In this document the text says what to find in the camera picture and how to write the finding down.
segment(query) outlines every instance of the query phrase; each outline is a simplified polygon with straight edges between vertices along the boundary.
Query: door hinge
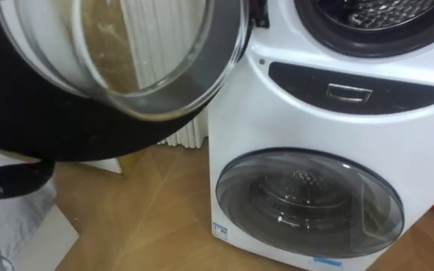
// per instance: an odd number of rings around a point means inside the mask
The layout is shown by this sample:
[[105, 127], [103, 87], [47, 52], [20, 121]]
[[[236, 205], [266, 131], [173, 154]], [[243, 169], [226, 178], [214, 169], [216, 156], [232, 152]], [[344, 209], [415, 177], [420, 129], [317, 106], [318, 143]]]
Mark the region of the door hinge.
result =
[[250, 16], [255, 22], [255, 27], [268, 29], [270, 21], [267, 12], [267, 0], [250, 0]]

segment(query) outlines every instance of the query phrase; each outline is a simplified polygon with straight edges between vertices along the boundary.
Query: washing machine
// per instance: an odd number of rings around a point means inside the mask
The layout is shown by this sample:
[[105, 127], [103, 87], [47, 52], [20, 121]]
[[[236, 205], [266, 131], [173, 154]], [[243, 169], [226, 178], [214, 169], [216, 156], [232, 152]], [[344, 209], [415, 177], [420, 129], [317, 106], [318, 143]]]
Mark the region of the washing machine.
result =
[[116, 157], [212, 100], [232, 245], [364, 270], [434, 203], [432, 0], [0, 0], [1, 149]]
[[313, 271], [368, 269], [434, 204], [434, 2], [338, 2], [268, 2], [209, 111], [214, 236]]

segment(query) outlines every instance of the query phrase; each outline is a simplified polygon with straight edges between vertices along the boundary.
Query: radiator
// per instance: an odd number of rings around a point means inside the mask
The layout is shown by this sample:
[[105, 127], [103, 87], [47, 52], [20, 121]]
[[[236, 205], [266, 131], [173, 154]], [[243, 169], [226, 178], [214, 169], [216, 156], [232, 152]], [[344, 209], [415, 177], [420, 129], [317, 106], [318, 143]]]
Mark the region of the radiator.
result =
[[[168, 75], [191, 48], [205, 0], [121, 0], [140, 87]], [[200, 148], [208, 135], [207, 112], [159, 144]]]

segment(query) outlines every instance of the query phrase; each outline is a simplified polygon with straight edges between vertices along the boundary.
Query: sticker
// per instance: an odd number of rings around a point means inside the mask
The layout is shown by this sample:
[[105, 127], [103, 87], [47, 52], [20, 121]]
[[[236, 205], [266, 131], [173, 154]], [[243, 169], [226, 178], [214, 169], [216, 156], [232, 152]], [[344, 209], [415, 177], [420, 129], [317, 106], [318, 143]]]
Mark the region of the sticker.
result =
[[222, 240], [227, 241], [227, 228], [223, 227], [216, 222], [213, 223], [212, 232], [214, 236], [219, 237]]
[[329, 260], [321, 257], [313, 258], [313, 265], [318, 267], [319, 271], [338, 271], [343, 270], [343, 263], [338, 260]]

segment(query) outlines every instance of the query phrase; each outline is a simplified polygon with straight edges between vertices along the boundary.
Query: wooden floor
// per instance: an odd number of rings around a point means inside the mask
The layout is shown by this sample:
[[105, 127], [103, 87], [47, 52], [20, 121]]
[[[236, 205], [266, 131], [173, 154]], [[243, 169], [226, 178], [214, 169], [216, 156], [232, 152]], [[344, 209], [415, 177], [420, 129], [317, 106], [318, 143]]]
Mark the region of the wooden floor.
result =
[[[58, 271], [284, 271], [210, 232], [208, 153], [150, 148], [131, 178], [60, 164], [57, 203], [81, 238]], [[434, 271], [434, 211], [370, 271]]]

